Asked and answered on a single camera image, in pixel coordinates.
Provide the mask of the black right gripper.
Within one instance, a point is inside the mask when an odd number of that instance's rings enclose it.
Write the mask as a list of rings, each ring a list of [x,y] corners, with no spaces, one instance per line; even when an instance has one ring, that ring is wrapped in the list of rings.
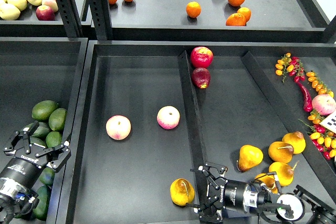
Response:
[[[246,182],[227,179],[225,173],[228,167],[206,162],[198,168],[191,168],[190,171],[206,178],[205,200],[199,204],[186,204],[198,214],[200,221],[220,223],[224,219],[224,213],[228,211],[249,213],[249,206],[245,201],[249,185]]]

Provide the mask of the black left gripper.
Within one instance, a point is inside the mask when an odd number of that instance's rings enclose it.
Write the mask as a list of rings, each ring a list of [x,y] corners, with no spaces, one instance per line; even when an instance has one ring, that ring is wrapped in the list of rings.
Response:
[[[22,187],[31,189],[46,167],[57,173],[66,164],[71,156],[69,148],[71,133],[59,145],[44,148],[30,142],[30,137],[38,127],[39,122],[35,121],[30,127],[14,131],[10,135],[3,147],[3,152],[12,158],[1,171],[1,179],[16,182]],[[16,149],[19,141],[23,142],[23,147]]]

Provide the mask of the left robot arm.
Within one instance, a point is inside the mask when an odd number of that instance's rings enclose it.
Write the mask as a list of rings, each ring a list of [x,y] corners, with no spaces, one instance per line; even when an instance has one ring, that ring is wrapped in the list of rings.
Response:
[[[12,159],[1,171],[1,211],[6,216],[1,223],[10,223],[18,215],[26,215],[39,203],[38,194],[32,190],[46,167],[59,172],[71,156],[71,135],[55,147],[32,143],[30,137],[38,129],[39,122],[21,131],[14,131],[3,147]]]

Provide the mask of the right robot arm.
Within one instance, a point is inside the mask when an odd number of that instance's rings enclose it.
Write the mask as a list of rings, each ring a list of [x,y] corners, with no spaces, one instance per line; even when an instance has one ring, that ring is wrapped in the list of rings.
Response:
[[[223,165],[207,162],[194,173],[204,175],[206,179],[205,198],[198,204],[188,203],[203,222],[223,222],[223,212],[234,211],[241,214],[255,213],[267,223],[296,223],[306,214],[306,206],[311,207],[312,214],[308,223],[335,223],[335,209],[297,185],[294,192],[283,193],[276,172],[269,175],[275,180],[278,192],[271,188],[258,176],[251,182],[227,179],[228,168]]]

